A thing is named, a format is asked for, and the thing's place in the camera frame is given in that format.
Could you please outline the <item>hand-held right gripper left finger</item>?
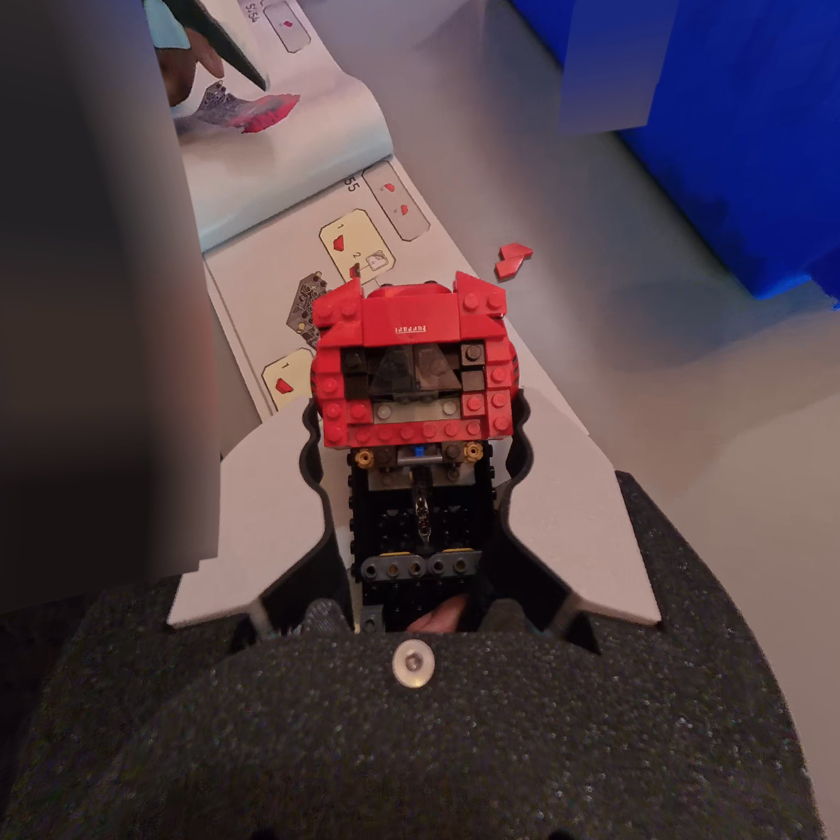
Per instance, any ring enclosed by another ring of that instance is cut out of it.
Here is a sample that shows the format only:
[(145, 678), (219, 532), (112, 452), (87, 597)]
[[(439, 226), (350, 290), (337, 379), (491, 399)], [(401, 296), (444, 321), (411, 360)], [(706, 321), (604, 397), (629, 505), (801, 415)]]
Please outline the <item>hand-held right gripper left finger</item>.
[(247, 615), (260, 637), (285, 634), (319, 599), (354, 627), (319, 440), (315, 402), (294, 401), (222, 460), (217, 557), (181, 578), (171, 627)]

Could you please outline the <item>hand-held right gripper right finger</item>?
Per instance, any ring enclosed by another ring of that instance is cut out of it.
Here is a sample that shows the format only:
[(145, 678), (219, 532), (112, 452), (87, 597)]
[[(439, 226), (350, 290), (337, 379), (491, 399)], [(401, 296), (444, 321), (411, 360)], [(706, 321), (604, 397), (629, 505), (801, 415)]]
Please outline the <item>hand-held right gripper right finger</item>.
[(652, 627), (655, 594), (609, 459), (539, 391), (513, 405), (509, 482), (485, 547), (485, 576), (538, 630), (582, 613)]

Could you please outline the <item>red lego car body section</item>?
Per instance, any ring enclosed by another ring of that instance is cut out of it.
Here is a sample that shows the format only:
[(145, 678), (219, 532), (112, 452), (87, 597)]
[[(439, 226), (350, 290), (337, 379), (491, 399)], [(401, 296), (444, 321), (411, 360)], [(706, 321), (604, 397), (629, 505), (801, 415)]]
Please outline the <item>red lego car body section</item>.
[(457, 272), (386, 285), (358, 280), (312, 307), (319, 342), (311, 391), (336, 449), (467, 443), (512, 435), (519, 363), (506, 293)]

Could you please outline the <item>blue plastic bin with divider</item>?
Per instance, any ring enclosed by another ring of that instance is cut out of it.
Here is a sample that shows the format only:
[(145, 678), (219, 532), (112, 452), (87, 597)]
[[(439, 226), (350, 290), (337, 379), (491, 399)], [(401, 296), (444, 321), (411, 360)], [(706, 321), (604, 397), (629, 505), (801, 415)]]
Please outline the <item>blue plastic bin with divider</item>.
[(838, 299), (838, 1), (512, 4), (563, 133), (617, 131), (754, 297)]

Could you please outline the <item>angled red lego piece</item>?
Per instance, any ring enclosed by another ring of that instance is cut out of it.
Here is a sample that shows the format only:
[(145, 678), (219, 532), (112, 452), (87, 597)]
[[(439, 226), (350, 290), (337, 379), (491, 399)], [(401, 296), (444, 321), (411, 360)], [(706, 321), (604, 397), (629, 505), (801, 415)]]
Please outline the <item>angled red lego piece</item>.
[(517, 275), (523, 263), (532, 257), (532, 248), (520, 243), (509, 243), (499, 248), (499, 259), (495, 273), (499, 281), (507, 281)]

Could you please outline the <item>person's left hand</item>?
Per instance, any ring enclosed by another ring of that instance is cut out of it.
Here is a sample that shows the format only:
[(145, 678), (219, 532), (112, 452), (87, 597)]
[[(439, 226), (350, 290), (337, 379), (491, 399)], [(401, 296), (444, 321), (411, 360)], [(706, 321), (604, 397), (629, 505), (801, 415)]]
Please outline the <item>person's left hand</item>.
[(224, 78), (224, 63), (204, 36), (190, 28), (185, 30), (185, 34), (189, 43), (187, 49), (155, 48), (164, 89), (172, 108), (189, 97), (197, 64), (201, 64), (216, 79)]

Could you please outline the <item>person's right hand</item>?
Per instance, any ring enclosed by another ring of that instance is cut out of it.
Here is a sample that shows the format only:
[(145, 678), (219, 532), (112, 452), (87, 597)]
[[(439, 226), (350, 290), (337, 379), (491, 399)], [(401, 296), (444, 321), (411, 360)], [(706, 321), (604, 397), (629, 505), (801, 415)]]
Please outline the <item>person's right hand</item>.
[(431, 612), (417, 618), (408, 626), (406, 632), (409, 634), (453, 634), (457, 632), (467, 601), (467, 595), (455, 595), (448, 598)]

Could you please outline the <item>white instruction booklet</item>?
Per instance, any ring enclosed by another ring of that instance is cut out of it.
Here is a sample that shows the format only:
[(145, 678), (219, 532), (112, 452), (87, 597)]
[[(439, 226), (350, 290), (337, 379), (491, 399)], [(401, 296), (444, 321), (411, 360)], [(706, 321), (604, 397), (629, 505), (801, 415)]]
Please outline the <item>white instruction booklet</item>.
[(299, 3), (190, 5), (269, 80), (262, 91), (231, 66), (221, 80), (198, 67), (174, 110), (209, 296), (255, 406), (254, 418), (235, 421), (245, 398), (221, 386), (226, 455), (277, 411), (264, 369), (314, 354), (307, 320), (287, 317), (301, 280), (319, 274), (333, 289), (350, 279), (348, 249), (332, 250), (345, 218), (344, 241), (364, 243), (353, 261), (365, 292), (478, 271), (395, 159), (371, 91), (340, 68)]

